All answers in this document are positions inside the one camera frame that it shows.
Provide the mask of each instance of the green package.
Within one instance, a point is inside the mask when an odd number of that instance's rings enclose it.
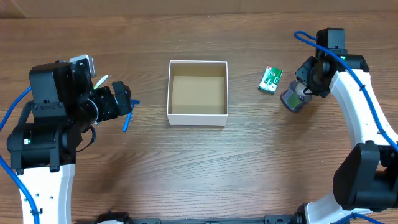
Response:
[[[279,79],[282,76],[282,70],[267,66],[264,76],[259,85],[259,90],[274,94],[278,85]]]

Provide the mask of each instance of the open cardboard box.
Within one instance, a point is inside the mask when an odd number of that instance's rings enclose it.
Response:
[[[171,60],[167,93],[170,125],[225,126],[227,117],[227,62]]]

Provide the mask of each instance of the robotic arm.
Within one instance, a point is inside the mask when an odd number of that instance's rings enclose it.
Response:
[[[297,81],[281,95],[284,105],[298,112],[310,102],[312,95],[324,98],[331,93],[343,112],[353,149],[335,173],[333,191],[298,211],[303,223],[334,223],[350,213],[397,208],[397,152],[379,132],[362,88],[366,88],[373,102],[382,129],[394,142],[398,141],[398,135],[390,127],[374,95],[369,67],[362,55],[348,54],[343,29],[317,32],[316,43],[343,59],[364,85],[358,86],[339,62],[317,49],[317,57],[310,57],[297,70]],[[384,171],[376,170],[379,161],[386,167]]]
[[[93,59],[82,55],[33,67],[29,73],[33,101],[22,110],[18,125],[7,139],[11,168],[39,210],[41,224],[71,223],[71,192],[76,149],[81,134],[102,122],[131,112],[130,89],[118,81],[94,89]],[[30,112],[34,122],[26,123]],[[30,205],[21,192],[24,224],[34,224]]]

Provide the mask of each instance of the wood grain surface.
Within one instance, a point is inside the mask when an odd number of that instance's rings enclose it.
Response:
[[[1,1],[12,18],[398,10],[398,0],[0,0],[0,15]]]
[[[299,114],[279,95],[315,50],[293,37],[344,27],[346,47],[362,54],[374,92],[398,130],[396,12],[268,13],[218,16],[0,20],[0,116],[29,86],[30,68],[90,54],[99,78],[122,80],[141,105],[129,130],[124,117],[96,127],[97,141],[78,155],[73,221],[108,210],[134,218],[231,218],[293,213],[331,191],[350,152],[333,96]],[[170,127],[169,60],[226,60],[229,118],[225,128]],[[257,90],[267,65],[283,69],[275,95]],[[0,133],[0,154],[27,95]],[[84,136],[85,145],[90,140]],[[398,212],[372,214],[397,223]],[[22,223],[19,191],[0,170],[0,223]]]

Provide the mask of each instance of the black clamp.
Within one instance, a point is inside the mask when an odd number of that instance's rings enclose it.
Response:
[[[365,87],[366,87],[366,85],[363,84],[363,85],[359,88],[359,91],[362,91],[363,89],[365,89]]]
[[[30,212],[31,212],[31,214],[32,214],[33,216],[35,216],[35,215],[41,215],[41,214],[43,214],[43,208],[41,208],[39,212],[33,212],[33,211],[30,211]]]

